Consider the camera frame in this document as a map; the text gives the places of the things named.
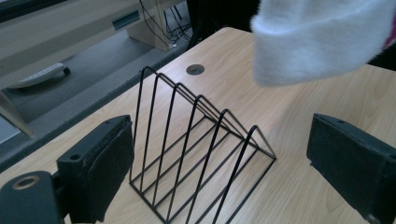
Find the white towel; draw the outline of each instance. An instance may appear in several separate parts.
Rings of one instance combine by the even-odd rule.
[[[394,43],[396,0],[261,0],[253,76],[280,86],[343,75]]]

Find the wood grain surface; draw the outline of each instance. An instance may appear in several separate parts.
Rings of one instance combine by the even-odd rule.
[[[366,223],[310,166],[305,156],[308,136],[313,114],[322,113],[343,119],[396,147],[396,73],[364,65],[340,77],[262,88],[251,76],[253,50],[252,34],[225,28],[161,69],[195,94],[205,95],[219,110],[229,108],[246,127],[257,124],[277,155],[276,163],[233,223]],[[196,63],[202,64],[205,71],[199,76],[188,75],[186,68]],[[152,85],[153,80],[153,77],[147,78],[145,85]],[[4,171],[0,174],[0,185],[30,171],[53,173],[56,159],[102,121],[123,114],[134,118],[137,89],[128,90]],[[166,109],[168,92],[166,88],[158,92],[163,98],[156,112],[159,118]],[[149,92],[145,93],[144,98],[149,96]],[[190,113],[182,105],[177,111],[175,117],[180,120]],[[147,105],[144,105],[142,114],[147,113]],[[181,130],[183,127],[175,128],[171,135],[176,136]],[[160,141],[157,138],[160,139],[154,137],[153,144]],[[134,171],[141,164],[142,147],[137,145],[135,153]],[[258,167],[251,166],[247,173],[257,173]],[[229,215],[227,209],[223,210],[222,215]],[[160,220],[125,179],[110,205],[105,223],[127,222],[160,223]]]

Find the black wire frame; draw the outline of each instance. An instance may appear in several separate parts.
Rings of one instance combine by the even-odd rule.
[[[145,137],[139,138],[139,136],[136,134],[137,133],[137,126],[139,122],[139,112],[140,112],[140,106],[141,106],[141,101],[142,101],[142,91],[143,91],[143,82],[144,82],[144,77],[145,73],[147,71],[152,72],[156,77],[153,85],[153,90],[152,90],[152,99],[151,99],[151,104],[150,104],[150,110],[149,110],[149,115],[148,115],[148,129],[147,129],[147,134]],[[167,114],[167,121],[166,121],[166,128],[164,130],[164,138],[163,138],[163,145],[161,146],[161,152],[159,152],[159,156],[152,161],[150,164],[147,164],[147,154],[148,154],[148,144],[149,144],[149,134],[150,134],[150,127],[151,123],[153,122],[153,107],[154,107],[154,102],[156,98],[156,91],[157,91],[157,86],[159,81],[164,82],[167,84],[170,88],[172,88],[172,97],[170,100],[170,106],[169,106],[169,111]],[[265,156],[269,159],[268,164],[264,167],[262,170],[261,174],[259,177],[255,180],[254,184],[250,187],[250,189],[247,190],[247,193],[245,194],[245,197],[243,200],[238,204],[235,208],[235,210],[232,212],[232,215],[228,217],[228,220],[226,223],[230,223],[235,215],[238,213],[238,211],[242,208],[244,203],[248,200],[249,196],[253,193],[254,189],[259,186],[260,182],[263,180],[264,176],[267,174],[267,172],[270,170],[274,162],[276,161],[276,154],[270,147],[268,141],[266,140],[265,136],[263,135],[262,131],[260,128],[255,125],[250,128],[248,131],[247,129],[244,128],[244,126],[241,124],[241,122],[233,115],[233,113],[228,110],[224,109],[221,112],[217,110],[203,95],[194,95],[188,88],[186,88],[182,83],[175,83],[172,81],[169,77],[167,77],[165,74],[162,73],[157,73],[155,70],[153,70],[150,67],[146,67],[141,71],[141,79],[140,79],[140,84],[139,84],[139,93],[138,93],[138,99],[137,99],[137,107],[136,107],[136,113],[135,113],[135,123],[134,123],[134,146],[135,146],[135,141],[136,139],[145,139],[145,149],[144,149],[144,157],[143,157],[143,165],[140,173],[132,178],[132,167],[130,170],[130,175],[129,175],[129,181],[131,187],[138,193],[138,195],[143,199],[143,201],[148,205],[148,207],[154,212],[154,214],[163,222],[163,223],[172,223],[177,216],[182,212],[182,211],[187,211],[184,209],[188,209],[188,215],[186,219],[186,223],[191,222],[191,214],[193,212],[197,197],[200,193],[200,190],[208,184],[209,181],[211,181],[212,177],[216,174],[216,172],[224,165],[225,162],[227,162],[228,159],[231,158],[232,155],[236,156],[236,163],[233,166],[233,171],[231,175],[228,178],[227,185],[220,191],[220,194],[215,197],[215,199],[212,201],[212,203],[207,205],[207,208],[205,211],[199,216],[199,218],[195,221],[195,223],[201,222],[205,216],[211,211],[211,209],[218,204],[218,208],[216,210],[216,214],[213,219],[213,223],[216,223],[219,218],[219,214],[221,211],[222,206],[224,205],[224,202],[226,200],[226,197],[229,193],[229,190],[233,184],[233,181],[241,174],[241,172],[244,170],[245,167],[247,167],[248,163],[251,161],[251,159],[254,156],[260,155],[260,156]],[[169,132],[169,126],[171,122],[171,116],[172,116],[172,111],[174,107],[174,102],[175,102],[175,97],[176,95],[182,96],[185,100],[187,100],[191,105],[192,105],[192,111],[191,111],[191,116],[188,124],[188,129],[185,133],[183,133],[177,140],[176,142],[172,143],[169,145],[169,147],[166,147],[167,143],[167,135]],[[197,111],[200,111],[203,116],[200,119],[194,119],[195,114]],[[194,143],[191,144],[190,147],[188,147],[188,142],[189,142],[189,136],[191,132],[198,126],[200,123],[203,122],[203,120],[208,120],[213,123],[213,125]],[[219,137],[219,130],[223,130],[226,132],[222,137]],[[263,149],[262,147],[259,146],[257,141],[252,137],[253,134],[255,136],[259,136],[262,142],[265,144],[265,147],[267,150]],[[205,171],[206,167],[208,165],[208,162],[210,160],[210,156],[214,150],[216,150],[216,147],[218,144],[220,144],[227,136],[232,135],[236,137],[237,139],[240,139],[238,144],[234,146],[233,150],[229,155],[223,159],[217,166],[217,168],[212,171],[211,174],[207,174],[208,177],[204,179],[205,176]],[[207,152],[206,154],[198,160],[198,162],[191,167],[191,169],[181,176],[181,168],[183,166],[183,161],[184,158],[188,153],[190,153],[193,149],[194,146],[199,144],[199,142],[205,138],[205,137],[211,137],[210,145],[207,146]],[[163,167],[163,157],[166,153],[168,153],[170,150],[172,150],[173,146],[177,144],[178,142],[183,141],[183,148],[181,151],[181,155],[168,167]],[[249,156],[247,156],[247,159],[243,161],[242,159],[244,158],[244,155],[246,154],[246,150],[248,147],[254,148],[253,153],[251,153]],[[195,191],[185,199],[185,202],[172,214],[172,211],[175,209],[173,207],[174,205],[174,199],[175,196],[177,195],[177,188],[185,181],[192,172],[194,172],[196,169],[199,168],[200,165],[203,164],[203,168],[201,173],[199,174],[199,180],[198,184],[196,186]],[[146,187],[143,187],[143,183],[145,181],[145,173],[150,170],[150,169],[155,169],[154,165],[158,165],[158,172],[156,175],[155,181],[149,183]],[[177,175],[175,179],[175,183],[173,187],[168,190],[164,196],[160,199],[158,199],[158,190],[159,190],[159,182],[160,179],[163,179],[166,177],[167,174],[169,174],[169,171],[173,168],[177,168]],[[153,190],[153,197],[152,200],[150,200],[147,196],[146,193],[149,190]],[[158,210],[158,207],[164,203],[164,201],[170,201],[169,207],[166,212],[166,216],[161,214],[161,212]]]

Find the floor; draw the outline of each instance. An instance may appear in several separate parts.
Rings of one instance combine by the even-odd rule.
[[[165,10],[169,30],[190,23],[186,3],[177,10],[182,19],[175,10]],[[0,144],[0,173],[138,83],[143,67],[159,69],[182,54],[191,33],[180,38],[168,33],[177,43],[164,52],[122,31],[62,61],[71,70],[68,76],[61,73],[33,87],[3,90],[35,136],[19,133]]]

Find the black metal rack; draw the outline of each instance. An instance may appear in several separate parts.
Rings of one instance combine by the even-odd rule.
[[[156,76],[151,87],[147,71]],[[165,89],[169,102],[159,102]],[[163,223],[231,222],[276,160],[259,127],[248,131],[230,110],[149,67],[141,72],[134,151],[143,164],[137,175],[131,169],[130,185]]]

